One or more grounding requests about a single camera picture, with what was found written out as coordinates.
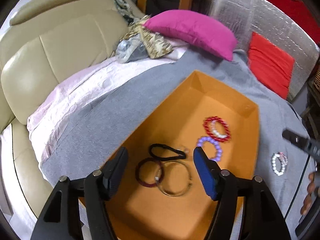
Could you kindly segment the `person's right hand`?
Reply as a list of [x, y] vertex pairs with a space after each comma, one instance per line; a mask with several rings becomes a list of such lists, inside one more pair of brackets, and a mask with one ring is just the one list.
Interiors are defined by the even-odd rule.
[[316, 186], [314, 182], [314, 177], [315, 177], [315, 172], [312, 172], [309, 174], [308, 178], [310, 180], [310, 183], [308, 184], [307, 187], [307, 196], [305, 197], [303, 201], [303, 206], [301, 207], [300, 214], [301, 215], [306, 215], [306, 213], [310, 210], [310, 207], [312, 206], [312, 193], [314, 192]]

